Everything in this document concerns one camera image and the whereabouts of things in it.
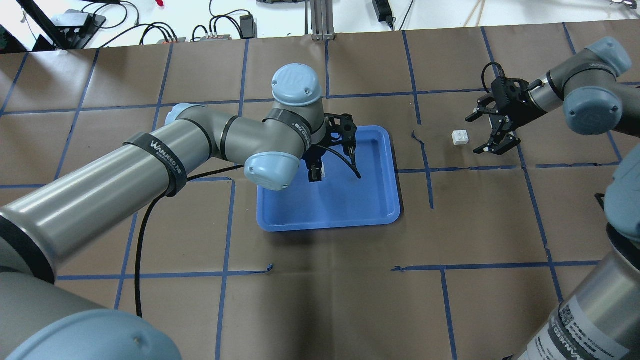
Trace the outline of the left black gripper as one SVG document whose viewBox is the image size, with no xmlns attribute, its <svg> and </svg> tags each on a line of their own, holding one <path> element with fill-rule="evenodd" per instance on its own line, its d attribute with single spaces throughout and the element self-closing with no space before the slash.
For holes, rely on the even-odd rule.
<svg viewBox="0 0 640 360">
<path fill-rule="evenodd" d="M 338 151 L 334 150 L 334 147 L 340 146 L 342 153 L 349 157 L 350 162 L 356 162 L 357 130 L 358 127 L 350 114 L 324 114 L 324 123 L 321 128 L 322 137 L 305 153 L 305 160 L 309 161 L 308 181 L 310 183 L 317 183 L 322 180 L 321 158 L 327 152 L 338 155 Z"/>
</svg>

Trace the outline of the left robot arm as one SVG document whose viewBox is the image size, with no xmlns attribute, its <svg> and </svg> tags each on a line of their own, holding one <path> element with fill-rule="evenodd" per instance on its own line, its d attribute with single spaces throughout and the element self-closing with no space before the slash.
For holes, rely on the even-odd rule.
<svg viewBox="0 0 640 360">
<path fill-rule="evenodd" d="M 108 309 L 55 285 L 58 269 L 142 208 L 151 211 L 195 180 L 211 158 L 283 191 L 301 162 L 322 178 L 322 156 L 339 155 L 356 176 L 357 126 L 324 112 L 317 73 L 281 67 L 263 120 L 205 105 L 178 104 L 166 125 L 140 132 L 114 152 L 1 208 L 1 358 L 3 360 L 180 360 L 175 342 L 136 314 Z"/>
</svg>

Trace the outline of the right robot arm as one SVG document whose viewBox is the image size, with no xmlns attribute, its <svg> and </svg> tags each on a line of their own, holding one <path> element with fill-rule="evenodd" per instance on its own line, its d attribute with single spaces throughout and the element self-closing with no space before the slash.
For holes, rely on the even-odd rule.
<svg viewBox="0 0 640 360">
<path fill-rule="evenodd" d="M 606 36 L 530 82 L 508 77 L 498 63 L 496 78 L 478 98 L 467 122 L 489 118 L 489 138 L 476 154 L 503 155 L 521 139 L 515 131 L 552 111 L 583 136 L 610 132 L 639 136 L 639 87 L 618 79 L 633 66 L 617 39 Z M 540 166 L 550 190 L 558 180 L 567 191 L 594 190 L 606 220 L 597 235 L 608 251 L 567 292 L 546 321 L 509 360 L 637 360 L 639 358 L 639 147 L 607 166 L 570 164 L 566 171 Z"/>
</svg>

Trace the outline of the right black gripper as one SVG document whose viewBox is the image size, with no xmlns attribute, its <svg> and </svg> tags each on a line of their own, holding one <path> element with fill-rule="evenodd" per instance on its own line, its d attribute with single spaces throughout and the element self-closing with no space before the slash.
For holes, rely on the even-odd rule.
<svg viewBox="0 0 640 360">
<path fill-rule="evenodd" d="M 477 106 L 465 121 L 473 123 L 488 116 L 499 125 L 504 125 L 509 132 L 492 134 L 489 141 L 473 150 L 474 154 L 502 156 L 521 144 L 521 139 L 512 131 L 543 116 L 543 110 L 530 97 L 529 85 L 523 79 L 506 76 L 498 76 L 492 81 L 489 93 L 477 100 Z"/>
</svg>

